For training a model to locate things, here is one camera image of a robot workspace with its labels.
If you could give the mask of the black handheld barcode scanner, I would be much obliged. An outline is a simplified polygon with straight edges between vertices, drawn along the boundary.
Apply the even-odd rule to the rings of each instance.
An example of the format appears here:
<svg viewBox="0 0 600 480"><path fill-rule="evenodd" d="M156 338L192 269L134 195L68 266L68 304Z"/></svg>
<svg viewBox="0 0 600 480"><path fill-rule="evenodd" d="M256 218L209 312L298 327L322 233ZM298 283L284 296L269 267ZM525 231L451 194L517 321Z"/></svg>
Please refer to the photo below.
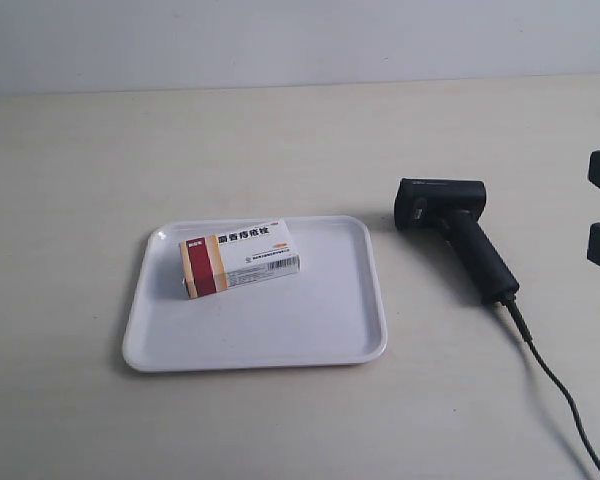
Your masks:
<svg viewBox="0 0 600 480"><path fill-rule="evenodd" d="M484 304L515 302L519 283L479 225L487 200L479 180L400 180L394 201L399 231L434 230L454 250Z"/></svg>

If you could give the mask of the white red medicine box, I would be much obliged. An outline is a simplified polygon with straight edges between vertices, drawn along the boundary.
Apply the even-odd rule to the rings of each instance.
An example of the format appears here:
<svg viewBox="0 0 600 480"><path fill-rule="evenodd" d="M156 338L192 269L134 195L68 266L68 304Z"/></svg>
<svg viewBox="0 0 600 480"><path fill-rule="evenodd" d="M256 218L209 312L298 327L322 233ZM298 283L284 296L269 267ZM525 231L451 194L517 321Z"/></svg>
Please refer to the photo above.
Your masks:
<svg viewBox="0 0 600 480"><path fill-rule="evenodd" d="M301 270L299 251L282 219L189 239L180 252L191 299Z"/></svg>

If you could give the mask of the white plastic tray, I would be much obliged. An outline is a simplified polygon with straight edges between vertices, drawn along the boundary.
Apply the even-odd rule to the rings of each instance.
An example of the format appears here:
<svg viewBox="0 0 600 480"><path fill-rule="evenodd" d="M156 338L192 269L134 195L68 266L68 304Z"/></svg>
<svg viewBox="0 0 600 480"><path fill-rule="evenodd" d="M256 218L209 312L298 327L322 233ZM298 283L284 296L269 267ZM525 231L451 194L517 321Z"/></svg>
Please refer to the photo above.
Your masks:
<svg viewBox="0 0 600 480"><path fill-rule="evenodd" d="M362 364L388 333L368 228L344 215L289 217L301 270L188 297L180 242L249 225L174 222L148 238L122 341L141 373Z"/></svg>

